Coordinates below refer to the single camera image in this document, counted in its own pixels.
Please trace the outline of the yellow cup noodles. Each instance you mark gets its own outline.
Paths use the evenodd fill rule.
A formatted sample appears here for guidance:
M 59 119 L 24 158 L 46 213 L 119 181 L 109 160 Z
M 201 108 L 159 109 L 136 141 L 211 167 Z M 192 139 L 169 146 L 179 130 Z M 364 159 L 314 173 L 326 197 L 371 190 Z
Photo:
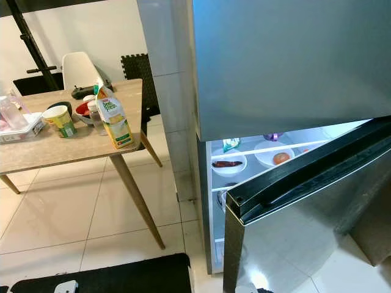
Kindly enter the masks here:
M 42 112 L 42 120 L 53 128 L 62 139 L 70 139 L 76 135 L 76 128 L 67 106 L 59 105 Z

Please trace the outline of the steel fridge body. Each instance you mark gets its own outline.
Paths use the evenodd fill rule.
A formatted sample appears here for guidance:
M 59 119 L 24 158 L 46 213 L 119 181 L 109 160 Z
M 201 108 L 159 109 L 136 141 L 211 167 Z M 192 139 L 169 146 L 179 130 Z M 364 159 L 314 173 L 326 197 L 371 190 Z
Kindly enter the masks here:
M 193 0 L 174 0 L 174 20 L 178 26 L 178 53 L 183 65 L 183 81 L 185 82 L 185 100 L 189 103 L 194 117 L 194 131 L 196 136 L 196 158 L 199 174 L 199 201 L 202 213 L 204 246 L 206 251 L 206 267 L 208 273 L 220 273 L 224 266 L 225 246 L 225 211 L 217 205 L 216 195 L 219 190 L 229 182 L 237 182 L 237 185 L 251 179 L 257 174 L 270 170 L 262 165 L 255 154 L 257 144 L 262 142 L 263 135 L 241 137 L 242 142 L 235 148 L 241 154 L 245 154 L 248 165 L 246 169 L 231 178 L 224 178 L 213 172 L 209 166 L 210 158 L 217 149 L 222 148 L 222 140 L 201 140 L 199 138 L 198 113 L 197 113 L 197 87 L 196 66 L 193 47 L 192 28 L 192 2 Z M 348 123 L 362 123 L 371 120 L 358 120 Z M 295 129 L 295 131 L 282 132 L 282 142 L 293 149 L 296 156 L 301 153 L 300 147 L 313 147 L 316 143 L 325 143 L 340 135 L 338 126 L 316 126 L 315 128 Z

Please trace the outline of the steel fridge lower door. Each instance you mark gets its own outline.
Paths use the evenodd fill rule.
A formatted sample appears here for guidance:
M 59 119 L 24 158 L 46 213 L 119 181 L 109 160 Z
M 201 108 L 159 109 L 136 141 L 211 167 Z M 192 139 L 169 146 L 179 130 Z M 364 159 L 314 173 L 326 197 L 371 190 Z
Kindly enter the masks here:
M 287 293 L 303 285 L 391 181 L 391 115 L 338 131 L 227 191 L 224 291 L 246 284 Z

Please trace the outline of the clear plastic container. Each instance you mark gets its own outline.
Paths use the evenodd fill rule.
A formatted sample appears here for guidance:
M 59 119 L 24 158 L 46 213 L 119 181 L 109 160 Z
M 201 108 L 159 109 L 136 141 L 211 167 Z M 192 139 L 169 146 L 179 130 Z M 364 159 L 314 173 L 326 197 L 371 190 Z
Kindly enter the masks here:
M 27 126 L 22 129 L 3 129 L 0 132 L 0 144 L 11 144 L 15 142 L 22 142 L 22 140 L 33 139 L 45 127 L 46 123 L 42 120 L 41 112 L 34 112 L 33 114 L 23 114 L 27 120 Z

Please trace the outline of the clear plastic pitcher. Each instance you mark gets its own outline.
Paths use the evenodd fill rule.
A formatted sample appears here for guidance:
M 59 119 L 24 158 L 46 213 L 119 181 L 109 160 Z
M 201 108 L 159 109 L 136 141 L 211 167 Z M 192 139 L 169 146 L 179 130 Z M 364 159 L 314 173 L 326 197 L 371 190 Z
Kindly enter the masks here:
M 0 114 L 12 131 L 19 131 L 29 126 L 21 110 L 22 103 L 14 94 L 0 96 Z

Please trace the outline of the black bowl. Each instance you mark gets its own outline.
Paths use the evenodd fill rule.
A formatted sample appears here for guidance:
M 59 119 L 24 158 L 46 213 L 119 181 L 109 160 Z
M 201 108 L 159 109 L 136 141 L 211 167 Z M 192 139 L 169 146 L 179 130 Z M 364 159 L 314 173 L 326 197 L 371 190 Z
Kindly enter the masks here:
M 47 109 L 55 108 L 56 106 L 65 106 L 70 115 L 73 115 L 73 107 L 69 101 L 58 101 L 58 103 L 51 104 Z

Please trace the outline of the wooden table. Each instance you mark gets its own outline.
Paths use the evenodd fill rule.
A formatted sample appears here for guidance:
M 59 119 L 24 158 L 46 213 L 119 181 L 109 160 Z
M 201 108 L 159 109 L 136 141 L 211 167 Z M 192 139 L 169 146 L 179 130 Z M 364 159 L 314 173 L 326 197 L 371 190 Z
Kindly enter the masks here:
M 55 167 L 62 164 L 73 164 L 84 160 L 108 157 L 115 167 L 126 190 L 130 193 L 137 211 L 143 218 L 146 227 L 153 235 L 157 245 L 165 248 L 160 233 L 154 223 L 153 216 L 149 212 L 139 186 L 126 164 L 123 154 L 139 151 L 139 146 L 144 146 L 159 167 L 162 162 L 153 149 L 153 145 L 142 130 L 142 88 L 145 81 L 141 79 L 118 81 L 114 83 L 115 97 L 120 101 L 125 110 L 126 119 L 130 125 L 130 133 L 133 139 L 131 145 L 121 148 L 115 147 L 109 137 L 96 133 L 89 133 L 86 125 L 78 126 L 78 133 L 73 139 L 61 139 L 52 131 L 42 132 L 30 140 L 2 144 L 0 146 L 0 179 L 14 192 L 18 189 L 12 184 L 8 175 L 11 173 L 35 170 L 36 168 Z

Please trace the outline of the clear glass jar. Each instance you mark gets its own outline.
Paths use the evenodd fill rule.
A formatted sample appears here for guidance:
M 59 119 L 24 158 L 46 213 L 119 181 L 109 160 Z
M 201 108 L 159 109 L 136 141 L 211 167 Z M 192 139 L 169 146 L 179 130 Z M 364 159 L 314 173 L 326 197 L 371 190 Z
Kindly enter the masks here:
M 87 109 L 89 110 L 90 120 L 92 125 L 99 135 L 107 135 L 103 120 L 101 119 L 100 109 L 94 99 L 87 103 Z

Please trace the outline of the black controller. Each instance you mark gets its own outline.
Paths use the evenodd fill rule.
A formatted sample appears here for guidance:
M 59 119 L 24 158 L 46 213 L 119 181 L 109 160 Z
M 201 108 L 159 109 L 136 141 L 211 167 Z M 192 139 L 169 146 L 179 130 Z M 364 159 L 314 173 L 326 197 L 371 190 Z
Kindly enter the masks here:
M 107 87 L 107 89 L 114 90 L 114 86 L 109 81 L 98 81 L 91 86 L 77 87 L 72 90 L 71 97 L 75 100 L 83 100 L 87 96 L 96 96 L 100 92 L 100 87 Z

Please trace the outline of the black equipment stand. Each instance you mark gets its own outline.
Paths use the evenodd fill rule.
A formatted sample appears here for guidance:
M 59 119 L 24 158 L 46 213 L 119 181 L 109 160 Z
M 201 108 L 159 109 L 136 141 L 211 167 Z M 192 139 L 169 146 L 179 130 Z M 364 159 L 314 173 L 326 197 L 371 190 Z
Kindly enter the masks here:
M 48 66 L 47 61 L 42 56 L 41 50 L 37 46 L 31 29 L 29 28 L 27 21 L 23 17 L 22 11 L 20 11 L 16 0 L 4 0 L 11 12 L 12 18 L 20 30 L 20 39 L 22 39 L 25 47 L 27 47 L 28 53 L 34 61 L 34 69 L 27 70 L 28 74 L 41 73 L 44 82 L 50 90 L 62 90 L 51 71 L 55 70 L 56 66 Z

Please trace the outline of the white chair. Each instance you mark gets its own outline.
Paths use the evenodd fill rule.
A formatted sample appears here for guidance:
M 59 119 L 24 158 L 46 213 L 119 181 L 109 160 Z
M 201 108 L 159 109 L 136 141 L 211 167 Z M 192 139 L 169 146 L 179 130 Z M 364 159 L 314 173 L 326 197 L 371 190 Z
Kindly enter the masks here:
M 103 80 L 84 51 L 75 51 L 62 56 L 62 79 L 64 79 L 65 90 L 92 86 Z

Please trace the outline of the yellow green juice carton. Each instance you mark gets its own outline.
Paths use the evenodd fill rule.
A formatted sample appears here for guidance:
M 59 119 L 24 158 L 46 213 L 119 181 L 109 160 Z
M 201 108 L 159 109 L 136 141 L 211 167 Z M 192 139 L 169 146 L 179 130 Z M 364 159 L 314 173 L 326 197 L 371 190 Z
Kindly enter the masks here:
M 121 102 L 115 97 L 114 92 L 103 82 L 98 82 L 94 85 L 94 94 L 101 123 L 114 147 L 121 149 L 134 143 L 128 117 L 126 117 Z

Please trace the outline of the black foam puzzle mat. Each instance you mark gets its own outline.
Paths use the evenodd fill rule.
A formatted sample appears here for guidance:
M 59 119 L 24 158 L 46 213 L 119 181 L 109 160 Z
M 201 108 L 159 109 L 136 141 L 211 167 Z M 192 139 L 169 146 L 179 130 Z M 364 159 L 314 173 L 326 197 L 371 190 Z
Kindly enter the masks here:
M 142 119 L 147 122 L 159 115 L 159 104 L 153 80 L 149 55 L 146 53 L 121 56 L 121 65 L 126 80 L 142 80 Z

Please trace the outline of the dark red sausage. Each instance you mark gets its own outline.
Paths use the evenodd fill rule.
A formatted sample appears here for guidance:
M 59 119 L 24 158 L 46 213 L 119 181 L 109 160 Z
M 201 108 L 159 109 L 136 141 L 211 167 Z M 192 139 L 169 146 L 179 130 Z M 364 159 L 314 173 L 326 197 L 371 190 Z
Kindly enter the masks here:
M 212 167 L 214 168 L 230 168 L 230 167 L 240 167 L 243 165 L 242 161 L 226 161 L 226 160 L 217 160 L 212 162 Z

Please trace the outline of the white bowl with sausage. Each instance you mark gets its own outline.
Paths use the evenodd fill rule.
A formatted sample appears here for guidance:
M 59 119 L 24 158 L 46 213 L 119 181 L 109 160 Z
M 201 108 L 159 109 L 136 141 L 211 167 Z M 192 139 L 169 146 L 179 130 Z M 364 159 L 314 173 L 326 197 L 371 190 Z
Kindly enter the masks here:
M 214 168 L 212 167 L 212 162 L 217 160 L 226 160 L 226 161 L 242 161 L 243 165 L 238 165 L 237 167 L 230 168 Z M 217 149 L 215 153 L 213 153 L 210 158 L 209 166 L 212 171 L 217 173 L 219 176 L 223 176 L 224 178 L 231 178 L 232 176 L 238 175 L 243 172 L 248 165 L 247 158 L 245 154 L 241 154 L 239 151 L 232 149 L 228 153 L 223 153 L 222 149 Z

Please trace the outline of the green packet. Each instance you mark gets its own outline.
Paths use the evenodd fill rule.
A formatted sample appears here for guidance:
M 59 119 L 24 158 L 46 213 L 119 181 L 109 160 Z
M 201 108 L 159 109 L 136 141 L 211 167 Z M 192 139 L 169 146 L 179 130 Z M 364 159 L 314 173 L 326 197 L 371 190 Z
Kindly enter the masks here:
M 238 145 L 240 145 L 242 142 L 242 139 L 238 137 L 237 139 L 223 139 L 222 140 L 222 150 L 223 153 L 228 153 L 232 149 L 238 148 Z

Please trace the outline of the white bowl with orange fruit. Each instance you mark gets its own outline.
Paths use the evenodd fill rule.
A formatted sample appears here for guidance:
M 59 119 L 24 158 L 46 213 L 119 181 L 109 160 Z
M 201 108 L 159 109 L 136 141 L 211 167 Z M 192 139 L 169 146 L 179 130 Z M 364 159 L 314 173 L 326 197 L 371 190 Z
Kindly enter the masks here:
M 295 158 L 295 153 L 293 149 L 289 148 L 287 145 L 282 142 L 271 142 L 270 140 L 263 140 L 256 145 L 255 150 L 259 151 L 256 153 L 256 159 L 265 167 L 276 167 L 272 162 L 272 156 L 277 153 L 288 153 L 291 156 L 291 159 Z

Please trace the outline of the steel freezer door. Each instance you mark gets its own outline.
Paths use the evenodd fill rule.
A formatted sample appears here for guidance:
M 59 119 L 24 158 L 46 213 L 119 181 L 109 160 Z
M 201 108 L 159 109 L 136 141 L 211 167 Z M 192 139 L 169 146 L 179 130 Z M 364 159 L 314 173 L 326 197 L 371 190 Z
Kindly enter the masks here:
M 391 115 L 391 0 L 193 0 L 201 140 Z

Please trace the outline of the beige kitchen cabinet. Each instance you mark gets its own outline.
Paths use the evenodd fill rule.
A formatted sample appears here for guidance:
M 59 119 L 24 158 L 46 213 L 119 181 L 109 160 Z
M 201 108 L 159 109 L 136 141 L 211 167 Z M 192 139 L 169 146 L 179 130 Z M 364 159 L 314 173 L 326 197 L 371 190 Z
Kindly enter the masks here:
M 391 257 L 391 181 L 375 193 L 350 235 L 371 265 Z

